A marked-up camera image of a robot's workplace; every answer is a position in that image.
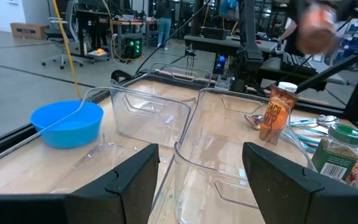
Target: cable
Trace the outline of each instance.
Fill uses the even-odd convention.
[[[120,60],[123,60],[123,61],[128,61],[128,60],[130,60],[130,61],[135,61],[135,60],[142,59],[142,58],[143,58],[142,56],[140,56],[140,57],[137,58],[137,59],[121,58],[121,57],[119,56],[119,54],[117,53],[117,50],[116,50],[116,42],[115,42],[114,39],[113,39],[114,31],[113,31],[112,23],[111,23],[111,13],[110,13],[110,9],[109,9],[109,7],[108,7],[108,5],[107,5],[107,3],[106,3],[106,0],[102,0],[102,2],[103,2],[104,6],[105,6],[105,8],[106,8],[106,10],[107,10],[107,12],[108,12],[108,14],[109,14],[109,21],[108,21],[108,22],[109,22],[110,31],[111,31],[111,43],[110,43],[110,45],[113,46],[114,53],[116,54],[117,58],[119,58]],[[118,63],[118,62],[114,59],[114,56],[113,56],[113,55],[112,55],[111,57],[112,57],[112,59],[114,60],[114,62],[116,62],[116,63],[119,64],[119,65],[124,65],[124,64],[126,64],[126,63]]]
[[[234,24],[234,27],[233,27],[233,29],[231,30],[230,35],[233,35],[234,29],[236,28],[236,26],[237,26],[238,23],[239,23],[239,22],[237,21],[237,22]]]
[[[78,88],[77,77],[75,75],[75,70],[74,70],[74,63],[73,63],[73,59],[71,57],[70,48],[68,47],[68,39],[67,39],[66,33],[64,31],[64,28],[63,28],[63,23],[62,23],[62,19],[60,18],[60,13],[59,13],[59,9],[58,9],[57,4],[56,4],[56,0],[53,0],[53,6],[55,8],[57,21],[59,22],[60,32],[62,33],[63,41],[65,43],[67,57],[68,57],[68,60],[70,62],[71,73],[73,74],[73,79],[74,79],[75,91],[77,92],[77,96],[81,100],[82,96],[81,96],[81,93],[80,93],[80,89]]]
[[[227,57],[226,70],[229,70],[230,56]]]
[[[194,68],[194,56],[192,56],[192,59],[191,59],[191,68]]]
[[[161,43],[165,44],[169,39],[171,39],[171,37],[173,37],[179,30],[181,30],[182,28],[184,28],[195,16],[197,16],[197,14],[199,14],[204,8],[205,6],[208,5],[208,3],[211,2],[211,0],[208,0],[208,2],[206,4],[204,4],[203,7],[201,7],[201,9],[199,9],[196,13],[194,13],[194,15],[192,15],[181,27],[179,27],[174,33],[172,33],[167,39],[164,40],[164,42]],[[150,59],[151,56],[153,56],[154,53],[156,53],[158,49],[155,49],[143,62],[142,64],[139,66],[139,68],[137,68],[135,74],[137,74],[139,72],[139,70],[142,68],[142,66],[146,63],[146,61],[148,61],[148,59]]]
[[[205,17],[204,17],[203,26],[202,26],[201,31],[200,31],[200,35],[201,35],[201,33],[202,33],[203,29],[204,29],[204,26],[205,26],[205,21],[206,21],[207,15],[208,15],[208,9],[209,9],[209,7],[206,8],[206,13],[205,13]]]
[[[347,23],[349,23],[352,20],[352,18],[348,18],[348,20],[343,23],[338,29],[336,29],[336,33],[341,30]],[[312,58],[313,55],[310,55],[306,60],[304,60],[300,65],[296,66],[289,74],[285,75],[284,77],[282,77],[281,79],[277,80],[275,83],[273,83],[273,85],[277,85],[279,82],[282,82],[283,80],[286,80],[288,77],[294,75],[293,73],[296,72],[300,67],[302,67],[309,59]]]

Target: cardboard box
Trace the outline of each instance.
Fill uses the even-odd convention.
[[[21,22],[11,23],[12,35],[14,37],[24,37],[30,39],[45,40],[45,29],[48,26],[25,24]]]

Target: metal spoon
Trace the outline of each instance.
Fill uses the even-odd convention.
[[[333,115],[319,115],[316,119],[306,119],[301,121],[293,121],[290,123],[291,126],[304,126],[307,124],[319,124],[325,127],[330,127],[330,125],[335,124],[339,121],[339,118]]]

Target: spice jar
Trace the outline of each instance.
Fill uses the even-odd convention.
[[[259,138],[263,141],[277,144],[283,128],[287,124],[297,96],[294,94],[298,87],[295,84],[280,82],[278,87],[271,85],[271,94],[267,109],[260,124]]]
[[[323,175],[346,180],[358,160],[358,129],[332,124],[328,138],[322,139],[311,161]]]

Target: orange packet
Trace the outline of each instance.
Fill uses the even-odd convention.
[[[297,96],[275,85],[270,86],[270,101],[260,124],[259,138],[263,141],[277,144],[281,132],[287,124],[288,116],[295,106]]]

